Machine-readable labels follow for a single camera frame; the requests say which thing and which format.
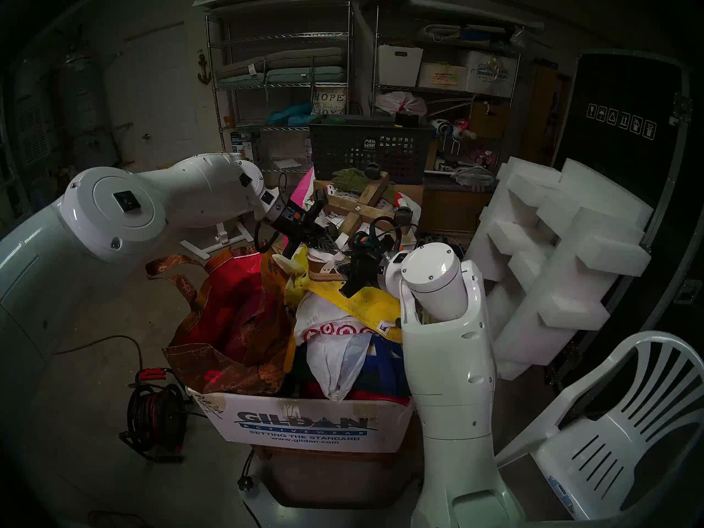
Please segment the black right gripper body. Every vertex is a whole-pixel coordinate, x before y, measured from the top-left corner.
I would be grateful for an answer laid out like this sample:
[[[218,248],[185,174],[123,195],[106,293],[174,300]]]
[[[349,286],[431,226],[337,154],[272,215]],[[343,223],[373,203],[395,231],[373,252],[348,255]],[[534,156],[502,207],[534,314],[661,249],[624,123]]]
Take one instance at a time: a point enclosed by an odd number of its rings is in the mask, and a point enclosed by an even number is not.
[[[387,252],[353,252],[352,290],[364,287],[385,290],[384,272],[387,266]]]

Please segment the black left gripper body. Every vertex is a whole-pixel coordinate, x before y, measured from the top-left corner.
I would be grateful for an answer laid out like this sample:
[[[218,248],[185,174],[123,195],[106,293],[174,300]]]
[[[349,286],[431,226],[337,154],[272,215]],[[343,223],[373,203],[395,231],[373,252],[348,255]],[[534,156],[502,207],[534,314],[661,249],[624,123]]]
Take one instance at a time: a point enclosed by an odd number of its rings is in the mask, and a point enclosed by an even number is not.
[[[305,210],[289,198],[278,216],[278,233],[287,238],[282,255],[285,258],[294,257],[301,244],[308,247],[308,242],[313,240],[314,225],[321,211],[328,203],[327,196],[314,196],[313,205]]]

